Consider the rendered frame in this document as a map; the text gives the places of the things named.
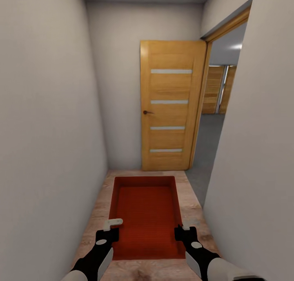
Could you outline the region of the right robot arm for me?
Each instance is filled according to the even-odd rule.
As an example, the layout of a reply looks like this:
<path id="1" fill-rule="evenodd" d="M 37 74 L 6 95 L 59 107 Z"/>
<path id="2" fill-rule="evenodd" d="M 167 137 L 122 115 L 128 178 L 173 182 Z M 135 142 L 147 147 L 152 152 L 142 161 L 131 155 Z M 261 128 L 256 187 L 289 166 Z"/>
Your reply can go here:
<path id="1" fill-rule="evenodd" d="M 266 281 L 252 271 L 233 265 L 217 253 L 203 248 L 197 239 L 197 229 L 189 225 L 200 224 L 198 218 L 182 220 L 183 226 L 174 229 L 175 240 L 183 241 L 185 259 L 202 281 Z"/>

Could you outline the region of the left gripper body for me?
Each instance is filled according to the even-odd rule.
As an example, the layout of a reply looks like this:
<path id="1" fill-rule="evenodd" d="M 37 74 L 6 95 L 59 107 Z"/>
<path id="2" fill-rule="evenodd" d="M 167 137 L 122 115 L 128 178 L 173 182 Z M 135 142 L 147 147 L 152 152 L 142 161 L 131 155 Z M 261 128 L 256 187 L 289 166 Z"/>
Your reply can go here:
<path id="1" fill-rule="evenodd" d="M 98 230 L 96 232 L 96 241 L 104 235 L 108 235 L 111 238 L 112 242 L 119 241 L 119 228 L 111 228 L 111 230 L 107 232 L 105 232 L 104 230 Z"/>

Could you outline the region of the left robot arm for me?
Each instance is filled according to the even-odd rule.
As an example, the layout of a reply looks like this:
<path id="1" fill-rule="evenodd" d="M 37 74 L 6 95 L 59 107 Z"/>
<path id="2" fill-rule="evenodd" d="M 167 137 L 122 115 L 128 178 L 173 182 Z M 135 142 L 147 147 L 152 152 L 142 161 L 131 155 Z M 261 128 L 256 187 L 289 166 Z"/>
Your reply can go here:
<path id="1" fill-rule="evenodd" d="M 96 232 L 96 243 L 90 252 L 78 259 L 71 271 L 61 281 L 99 281 L 113 258 L 112 242 L 119 241 L 119 228 L 123 219 L 104 221 L 104 230 Z"/>

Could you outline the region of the storage box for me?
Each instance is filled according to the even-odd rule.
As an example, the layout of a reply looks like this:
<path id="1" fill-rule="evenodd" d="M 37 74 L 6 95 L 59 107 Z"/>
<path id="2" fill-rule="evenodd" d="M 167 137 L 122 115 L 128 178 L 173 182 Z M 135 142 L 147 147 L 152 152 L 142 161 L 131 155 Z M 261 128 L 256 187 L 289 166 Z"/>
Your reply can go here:
<path id="1" fill-rule="evenodd" d="M 123 219 L 119 241 L 112 242 L 112 260 L 185 259 L 174 176 L 115 177 L 109 219 Z"/>

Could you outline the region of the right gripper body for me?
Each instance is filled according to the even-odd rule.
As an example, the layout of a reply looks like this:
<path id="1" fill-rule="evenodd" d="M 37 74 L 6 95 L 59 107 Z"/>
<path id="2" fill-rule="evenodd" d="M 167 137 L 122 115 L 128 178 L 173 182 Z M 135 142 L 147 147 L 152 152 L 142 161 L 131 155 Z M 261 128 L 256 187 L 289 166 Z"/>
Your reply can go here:
<path id="1" fill-rule="evenodd" d="M 195 227 L 190 227 L 190 230 L 184 230 L 182 227 L 179 226 L 174 229 L 174 234 L 176 241 L 184 242 L 185 238 L 189 235 L 197 239 L 197 229 Z"/>

